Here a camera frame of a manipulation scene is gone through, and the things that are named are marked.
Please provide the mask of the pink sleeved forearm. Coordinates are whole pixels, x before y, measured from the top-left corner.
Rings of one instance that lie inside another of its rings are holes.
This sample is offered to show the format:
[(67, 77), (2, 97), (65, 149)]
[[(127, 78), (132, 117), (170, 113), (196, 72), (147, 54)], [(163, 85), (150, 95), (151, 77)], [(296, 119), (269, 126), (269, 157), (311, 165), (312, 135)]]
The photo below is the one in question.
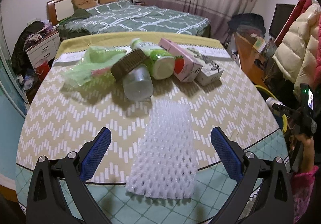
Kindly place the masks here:
[(313, 137), (299, 134), (296, 135), (295, 138), (303, 145), (303, 157), (299, 170), (293, 173), (291, 177), (291, 188), (294, 199), (293, 223), (298, 223), (310, 204), (316, 173), (319, 167), (314, 165)]

